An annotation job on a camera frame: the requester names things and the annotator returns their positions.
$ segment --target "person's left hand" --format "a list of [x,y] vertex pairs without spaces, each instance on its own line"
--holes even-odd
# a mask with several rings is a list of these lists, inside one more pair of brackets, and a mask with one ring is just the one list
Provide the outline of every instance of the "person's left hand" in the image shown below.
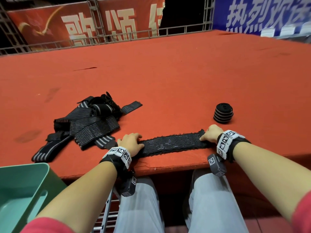
[[126,148],[131,157],[137,155],[137,153],[144,148],[144,144],[137,144],[137,141],[142,138],[139,133],[131,133],[130,135],[125,135],[123,139],[118,139],[118,146]]

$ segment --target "white pants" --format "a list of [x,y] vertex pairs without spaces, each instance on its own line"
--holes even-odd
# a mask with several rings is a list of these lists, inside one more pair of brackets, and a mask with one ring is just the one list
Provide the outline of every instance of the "white pants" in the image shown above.
[[[193,172],[184,216],[189,233],[248,232],[227,178],[213,175],[210,169]],[[121,197],[114,232],[164,233],[158,195],[149,177],[137,179],[133,196]]]

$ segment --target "black striped roll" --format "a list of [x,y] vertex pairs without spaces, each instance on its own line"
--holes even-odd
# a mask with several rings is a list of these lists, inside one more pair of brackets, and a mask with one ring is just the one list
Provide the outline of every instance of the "black striped roll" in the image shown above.
[[220,103],[216,106],[214,120],[217,123],[227,123],[233,116],[233,108],[227,103]]

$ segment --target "teal plastic container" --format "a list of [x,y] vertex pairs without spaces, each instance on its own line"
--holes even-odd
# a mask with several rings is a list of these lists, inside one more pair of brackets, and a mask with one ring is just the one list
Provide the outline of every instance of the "teal plastic container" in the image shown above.
[[64,188],[47,163],[0,167],[0,233],[19,233]]

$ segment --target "red banner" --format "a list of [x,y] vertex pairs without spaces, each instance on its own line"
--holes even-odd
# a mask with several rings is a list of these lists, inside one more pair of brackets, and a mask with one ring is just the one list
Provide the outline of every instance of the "red banner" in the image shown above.
[[[165,0],[98,0],[106,35],[115,41],[157,36]],[[9,11],[10,18],[28,44],[72,40],[76,46],[90,44],[86,38],[96,31],[87,2]],[[71,43],[45,44],[45,48],[67,47]],[[31,47],[41,50],[41,46]]]

